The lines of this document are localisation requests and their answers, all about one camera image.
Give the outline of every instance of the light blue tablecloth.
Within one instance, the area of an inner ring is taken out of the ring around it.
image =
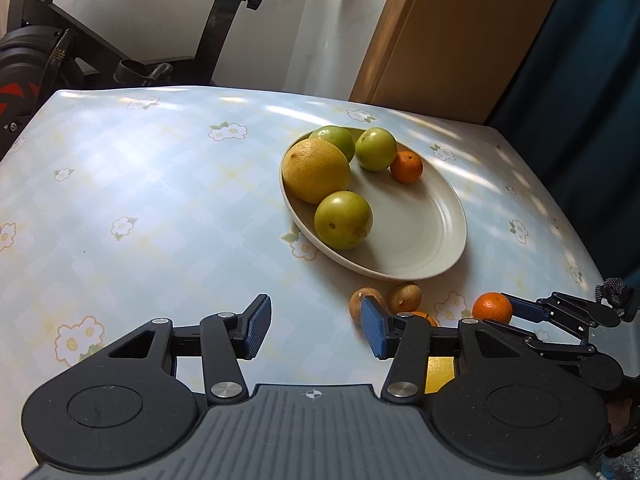
[[[441,325],[497,290],[535,300],[592,296],[601,278],[548,192],[500,134],[321,98],[223,88],[60,91],[0,163],[0,476],[33,465],[20,430],[27,396],[155,317],[197,324],[261,292],[273,322],[249,387],[372,383],[389,366],[354,329],[361,286],[391,283],[334,263],[292,227],[278,187],[287,145],[325,124],[389,129],[462,200],[460,261],[420,283]],[[550,325],[515,324],[542,339]],[[178,377],[202,388],[200,364]]]

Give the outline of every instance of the tangerine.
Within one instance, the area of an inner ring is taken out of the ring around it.
[[[472,314],[476,319],[492,319],[509,324],[513,315],[511,302],[500,292],[486,292],[478,296]]]
[[[418,310],[414,310],[412,314],[414,314],[414,316],[420,316],[425,318],[429,323],[431,323],[431,326],[438,326],[438,322],[435,319],[433,319],[433,317],[429,316],[429,314],[425,314],[424,312],[420,312]]]
[[[389,169],[393,178],[398,182],[411,184],[418,180],[422,174],[422,159],[420,155],[409,150],[398,152]]]

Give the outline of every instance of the exercise bike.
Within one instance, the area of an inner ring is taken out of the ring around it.
[[[95,34],[53,0],[11,0],[0,39],[0,160],[31,117],[60,89],[212,84],[236,12],[245,2],[214,0],[194,57],[143,64]],[[76,59],[95,73],[84,74]]]

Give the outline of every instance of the dark blue curtain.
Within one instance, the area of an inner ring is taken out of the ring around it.
[[[640,0],[556,0],[488,125],[539,176],[603,277],[640,287]]]

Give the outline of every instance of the beige oval bowl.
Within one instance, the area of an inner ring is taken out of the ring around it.
[[[354,139],[364,130],[347,128]],[[306,139],[292,142],[285,150]],[[398,150],[408,150],[398,142]],[[424,170],[412,184],[396,181],[389,170],[363,170],[351,160],[349,190],[363,197],[373,211],[373,227],[354,249],[334,251],[316,235],[316,206],[297,199],[284,185],[280,161],[280,190],[294,222],[319,250],[347,269],[380,280],[414,282],[441,274],[462,255],[466,218],[460,199],[447,179],[422,158]]]

